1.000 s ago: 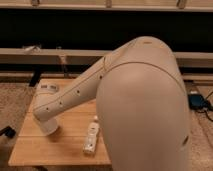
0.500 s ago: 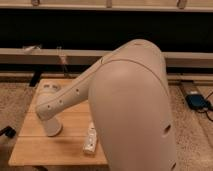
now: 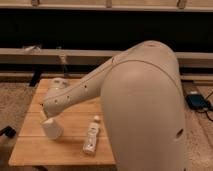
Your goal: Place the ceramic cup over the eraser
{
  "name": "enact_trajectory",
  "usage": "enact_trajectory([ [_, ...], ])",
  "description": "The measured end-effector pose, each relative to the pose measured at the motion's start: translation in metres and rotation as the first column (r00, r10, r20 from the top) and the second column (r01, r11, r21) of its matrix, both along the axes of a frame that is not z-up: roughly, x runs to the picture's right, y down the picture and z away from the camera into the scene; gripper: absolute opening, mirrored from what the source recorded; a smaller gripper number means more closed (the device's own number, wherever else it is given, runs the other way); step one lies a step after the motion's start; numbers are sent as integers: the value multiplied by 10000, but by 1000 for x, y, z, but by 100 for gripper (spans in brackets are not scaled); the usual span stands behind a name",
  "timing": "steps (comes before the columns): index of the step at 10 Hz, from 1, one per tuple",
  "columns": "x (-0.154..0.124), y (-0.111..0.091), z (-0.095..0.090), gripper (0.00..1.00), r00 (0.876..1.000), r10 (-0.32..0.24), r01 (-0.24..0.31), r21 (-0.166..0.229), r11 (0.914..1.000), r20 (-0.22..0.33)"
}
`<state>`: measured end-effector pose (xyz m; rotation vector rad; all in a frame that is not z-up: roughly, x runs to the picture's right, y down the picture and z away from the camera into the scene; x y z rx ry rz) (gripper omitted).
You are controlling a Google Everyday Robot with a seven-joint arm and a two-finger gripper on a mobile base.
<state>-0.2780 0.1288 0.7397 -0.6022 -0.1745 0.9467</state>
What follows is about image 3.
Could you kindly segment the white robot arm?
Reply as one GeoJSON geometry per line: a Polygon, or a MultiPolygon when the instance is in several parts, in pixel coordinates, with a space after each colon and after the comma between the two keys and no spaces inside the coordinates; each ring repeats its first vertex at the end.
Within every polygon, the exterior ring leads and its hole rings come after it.
{"type": "Polygon", "coordinates": [[[98,97],[118,171],[186,171],[184,97],[175,53],[144,41],[74,85],[54,79],[44,96],[49,117],[98,97]]]}

